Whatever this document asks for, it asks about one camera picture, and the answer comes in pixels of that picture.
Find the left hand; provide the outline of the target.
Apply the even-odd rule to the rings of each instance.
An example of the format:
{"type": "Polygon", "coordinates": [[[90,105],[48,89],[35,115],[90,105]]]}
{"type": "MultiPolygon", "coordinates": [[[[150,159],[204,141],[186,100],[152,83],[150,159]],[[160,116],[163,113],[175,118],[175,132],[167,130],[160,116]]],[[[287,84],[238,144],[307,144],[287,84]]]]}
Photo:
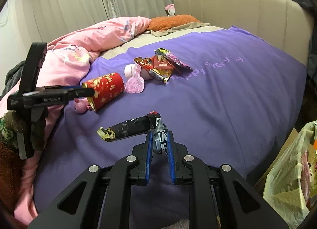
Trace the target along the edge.
{"type": "MultiPolygon", "coordinates": [[[[31,143],[37,151],[42,151],[45,147],[45,127],[46,117],[48,116],[48,108],[44,108],[40,119],[31,123],[31,143]]],[[[23,122],[17,112],[8,111],[1,118],[1,143],[4,143],[9,149],[18,152],[17,132],[24,132],[26,123],[23,122]]]]}

